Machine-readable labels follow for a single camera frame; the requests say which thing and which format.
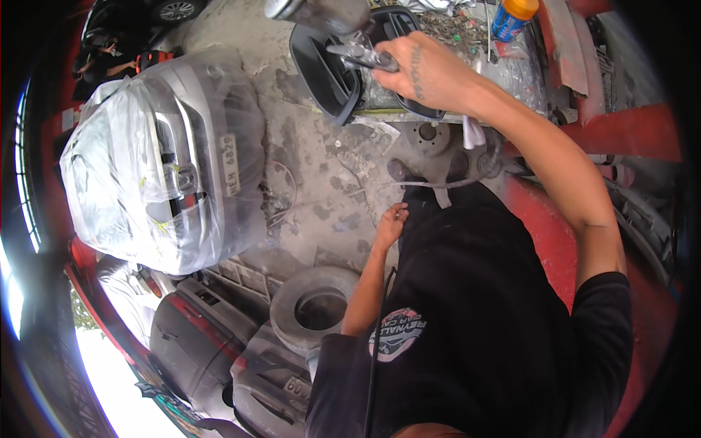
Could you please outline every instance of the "tree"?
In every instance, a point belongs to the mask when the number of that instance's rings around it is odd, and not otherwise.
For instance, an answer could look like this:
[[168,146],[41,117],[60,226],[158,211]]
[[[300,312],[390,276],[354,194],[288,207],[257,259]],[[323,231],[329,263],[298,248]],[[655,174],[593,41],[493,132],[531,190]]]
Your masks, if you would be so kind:
[[71,285],[71,307],[73,309],[73,323],[77,329],[100,330],[100,334],[104,339],[104,333],[102,333],[100,326],[97,325],[93,316],[88,312],[88,309],[85,307],[85,304],[83,304],[83,300],[81,300],[81,297],[78,295],[73,285]]

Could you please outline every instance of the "spray can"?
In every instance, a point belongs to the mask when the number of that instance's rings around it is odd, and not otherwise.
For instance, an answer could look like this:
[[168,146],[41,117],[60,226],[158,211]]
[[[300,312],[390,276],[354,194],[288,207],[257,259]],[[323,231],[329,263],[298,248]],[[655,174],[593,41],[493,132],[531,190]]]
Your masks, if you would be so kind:
[[538,10],[538,0],[502,0],[491,22],[494,38],[508,43],[516,38]]

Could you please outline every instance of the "tattoo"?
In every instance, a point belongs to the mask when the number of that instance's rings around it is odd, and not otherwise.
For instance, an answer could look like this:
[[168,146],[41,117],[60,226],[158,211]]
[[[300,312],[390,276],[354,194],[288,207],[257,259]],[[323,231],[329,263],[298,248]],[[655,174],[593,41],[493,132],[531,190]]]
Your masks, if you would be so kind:
[[411,52],[411,81],[414,82],[414,94],[419,100],[423,100],[423,89],[419,82],[421,78],[418,77],[418,64],[421,62],[421,47],[416,45]]

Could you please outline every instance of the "black pants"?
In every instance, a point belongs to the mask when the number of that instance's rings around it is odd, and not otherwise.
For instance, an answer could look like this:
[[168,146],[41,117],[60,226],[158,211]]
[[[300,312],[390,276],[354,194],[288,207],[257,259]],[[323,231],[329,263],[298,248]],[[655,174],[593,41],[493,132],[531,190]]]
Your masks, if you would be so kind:
[[[448,177],[446,182],[455,182],[461,179],[462,177]],[[415,177],[413,175],[407,177],[407,181],[428,182],[426,178]],[[406,239],[411,240],[411,236],[422,224],[442,211],[440,205],[438,205],[433,189],[420,186],[406,186],[405,188],[406,191],[404,192],[402,202],[409,204],[409,207],[407,207],[407,210],[409,210],[409,218],[404,224],[402,235],[399,238],[400,256],[403,242]],[[448,189],[448,198],[452,204],[449,208],[463,205],[473,207],[486,205],[489,207],[503,208],[508,211],[501,200],[481,182],[474,182],[456,189]]]

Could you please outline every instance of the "car wheel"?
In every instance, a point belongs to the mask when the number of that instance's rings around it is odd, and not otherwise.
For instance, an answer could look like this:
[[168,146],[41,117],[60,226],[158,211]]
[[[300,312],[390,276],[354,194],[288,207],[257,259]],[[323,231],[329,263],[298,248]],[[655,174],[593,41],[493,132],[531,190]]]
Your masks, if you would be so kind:
[[195,18],[202,12],[202,3],[195,0],[165,0],[151,11],[151,18],[162,25],[176,25]]
[[283,283],[270,304],[275,334],[292,351],[305,356],[321,338],[341,332],[348,300],[360,277],[333,266],[311,268]]

